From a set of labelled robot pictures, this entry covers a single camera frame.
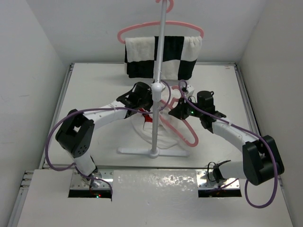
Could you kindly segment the pink plastic hanger front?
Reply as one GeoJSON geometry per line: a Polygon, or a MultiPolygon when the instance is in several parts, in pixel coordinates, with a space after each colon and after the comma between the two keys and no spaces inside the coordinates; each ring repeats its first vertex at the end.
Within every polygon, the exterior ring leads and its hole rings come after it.
{"type": "Polygon", "coordinates": [[[179,120],[171,115],[169,111],[173,109],[181,98],[178,86],[166,87],[161,93],[160,106],[163,107],[166,103],[166,107],[160,111],[159,121],[160,125],[168,132],[168,135],[183,145],[188,147],[196,147],[199,143],[199,138],[187,120],[179,120]]]}

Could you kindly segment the white t shirt red print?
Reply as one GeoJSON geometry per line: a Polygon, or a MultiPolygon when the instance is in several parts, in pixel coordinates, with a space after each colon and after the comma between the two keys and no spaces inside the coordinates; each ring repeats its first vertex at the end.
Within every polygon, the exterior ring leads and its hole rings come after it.
{"type": "MultiPolygon", "coordinates": [[[[198,138],[190,124],[186,120],[182,121],[168,114],[179,98],[181,94],[177,86],[171,86],[170,90],[165,88],[162,91],[160,105],[167,104],[167,106],[159,116],[157,147],[160,149],[169,149],[181,142],[189,147],[195,147],[198,144],[198,138]]],[[[131,116],[131,123],[143,140],[152,142],[152,114],[137,113],[131,116]]]]}

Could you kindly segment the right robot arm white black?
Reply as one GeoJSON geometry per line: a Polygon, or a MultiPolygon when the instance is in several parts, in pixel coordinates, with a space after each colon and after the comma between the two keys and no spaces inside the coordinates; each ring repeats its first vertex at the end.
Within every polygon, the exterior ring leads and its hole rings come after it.
{"type": "Polygon", "coordinates": [[[189,116],[199,118],[204,129],[224,138],[242,153],[240,162],[226,160],[215,164],[209,180],[220,183],[228,178],[240,178],[259,185],[283,174],[285,168],[275,140],[268,135],[258,139],[229,125],[226,115],[215,109],[213,95],[213,91],[200,91],[196,102],[180,98],[169,111],[169,115],[179,120],[189,116]]]}

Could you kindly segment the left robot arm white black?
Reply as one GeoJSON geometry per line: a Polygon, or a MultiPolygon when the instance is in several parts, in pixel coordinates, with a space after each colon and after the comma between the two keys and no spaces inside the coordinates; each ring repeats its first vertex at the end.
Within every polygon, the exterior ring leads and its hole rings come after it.
{"type": "Polygon", "coordinates": [[[111,122],[126,119],[138,111],[149,110],[152,106],[151,87],[143,82],[137,82],[127,93],[119,96],[100,111],[75,113],[65,120],[56,133],[55,139],[73,158],[77,169],[85,176],[91,176],[97,170],[88,149],[94,130],[111,122]]]}

